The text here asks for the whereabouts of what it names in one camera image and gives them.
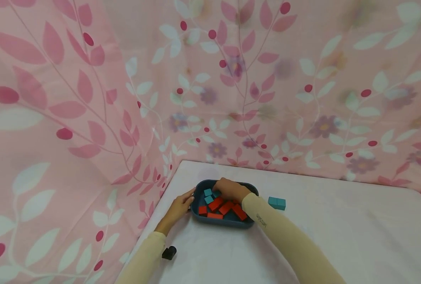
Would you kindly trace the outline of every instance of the purple flower print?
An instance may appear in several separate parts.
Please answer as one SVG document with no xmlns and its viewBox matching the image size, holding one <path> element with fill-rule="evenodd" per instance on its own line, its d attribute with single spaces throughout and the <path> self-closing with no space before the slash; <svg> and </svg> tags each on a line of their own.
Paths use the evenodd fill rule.
<svg viewBox="0 0 421 284">
<path fill-rule="evenodd" d="M 375 170 L 379 164 L 380 162 L 376 161 L 376 159 L 359 157 L 357 159 L 351 159 L 346 168 L 354 174 L 365 174 L 368 171 Z"/>
<path fill-rule="evenodd" d="M 214 88 L 206 87 L 201 92 L 201 101 L 206 105 L 213 105 L 217 101 L 217 92 Z"/>
<path fill-rule="evenodd" d="M 328 138 L 330 134 L 337 134 L 338 128 L 335 125 L 336 116 L 321 116 L 310 129 L 310 134 L 315 138 L 319 138 L 321 135 L 323 138 Z"/>
<path fill-rule="evenodd" d="M 221 143 L 211 143 L 209 145 L 209 154 L 213 156 L 213 158 L 223 158 L 226 153 L 226 147 L 223 146 Z"/>
<path fill-rule="evenodd" d="M 173 132 L 177 132 L 188 126 L 187 117 L 184 114 L 177 113 L 169 117 L 169 127 Z"/>
</svg>

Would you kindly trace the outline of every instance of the black object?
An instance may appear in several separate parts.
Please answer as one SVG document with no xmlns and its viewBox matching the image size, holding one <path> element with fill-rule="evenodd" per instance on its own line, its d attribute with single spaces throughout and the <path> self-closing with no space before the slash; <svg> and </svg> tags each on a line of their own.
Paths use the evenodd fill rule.
<svg viewBox="0 0 421 284">
<path fill-rule="evenodd" d="M 161 255 L 162 258 L 166 260 L 172 260 L 172 258 L 176 255 L 177 249 L 174 246 L 170 246 L 169 248 L 166 248 L 165 251 L 163 251 L 163 254 Z"/>
</svg>

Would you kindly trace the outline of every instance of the red block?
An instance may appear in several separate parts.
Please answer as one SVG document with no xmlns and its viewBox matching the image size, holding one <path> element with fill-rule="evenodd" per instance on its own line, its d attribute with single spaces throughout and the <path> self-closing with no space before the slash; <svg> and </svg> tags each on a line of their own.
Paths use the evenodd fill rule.
<svg viewBox="0 0 421 284">
<path fill-rule="evenodd" d="M 223 215 L 226 215 L 226 213 L 228 213 L 229 210 L 232 209 L 232 207 L 234 207 L 234 203 L 232 203 L 231 201 L 228 201 L 228 202 L 226 202 L 225 205 L 223 205 L 223 206 L 220 207 L 219 211 Z"/>
<path fill-rule="evenodd" d="M 236 213 L 236 215 L 241 221 L 247 218 L 247 214 L 245 213 L 245 211 L 243 211 L 243 209 L 241 208 L 239 204 L 236 204 L 234 207 L 232 207 L 232 211 Z"/>
<path fill-rule="evenodd" d="M 217 197 L 215 198 L 215 200 L 213 200 L 211 203 L 209 203 L 209 208 L 211 212 L 215 212 L 217 211 L 217 209 L 219 209 L 219 207 L 221 206 L 221 204 L 223 204 L 223 202 L 225 202 L 225 200 L 222 197 Z"/>
<path fill-rule="evenodd" d="M 215 213 L 207 213 L 207 218 L 223 219 L 223 215 Z"/>
<path fill-rule="evenodd" d="M 206 206 L 199 206 L 199 215 L 201 215 L 201 216 L 207 215 L 207 207 Z"/>
</svg>

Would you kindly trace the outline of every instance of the hand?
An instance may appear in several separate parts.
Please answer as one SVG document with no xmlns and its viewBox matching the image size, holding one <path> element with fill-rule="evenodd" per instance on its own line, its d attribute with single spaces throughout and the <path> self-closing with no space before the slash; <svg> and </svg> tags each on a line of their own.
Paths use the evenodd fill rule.
<svg viewBox="0 0 421 284">
<path fill-rule="evenodd" d="M 174 224 L 188 212 L 188 207 L 190 207 L 193 200 L 195 200 L 193 197 L 195 189 L 196 188 L 193 188 L 192 190 L 175 198 L 169 207 L 168 212 L 166 212 L 165 217 L 163 217 L 163 219 L 161 219 L 158 223 L 155 231 L 163 233 L 165 236 L 168 235 L 172 226 L 174 226 Z"/>
<path fill-rule="evenodd" d="M 222 177 L 213 187 L 214 191 L 220 191 L 224 199 L 237 200 L 239 203 L 251 193 L 251 191 L 240 183 Z"/>
</svg>

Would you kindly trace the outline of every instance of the person's left hand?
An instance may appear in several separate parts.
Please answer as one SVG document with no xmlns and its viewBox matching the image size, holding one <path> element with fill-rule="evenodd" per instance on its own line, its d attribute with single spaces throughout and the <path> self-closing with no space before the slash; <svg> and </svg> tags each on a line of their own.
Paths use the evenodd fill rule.
<svg viewBox="0 0 421 284">
<path fill-rule="evenodd" d="M 196 188 L 193 188 L 190 191 L 175 198 L 169 207 L 168 212 L 166 212 L 165 217 L 163 217 L 163 219 L 161 219 L 157 225 L 155 231 L 163 233 L 165 236 L 168 235 L 172 226 L 174 226 L 174 224 L 188 212 L 188 207 L 190 207 L 193 200 L 195 200 L 193 197 L 193 192 L 195 192 L 195 189 Z"/>
</svg>

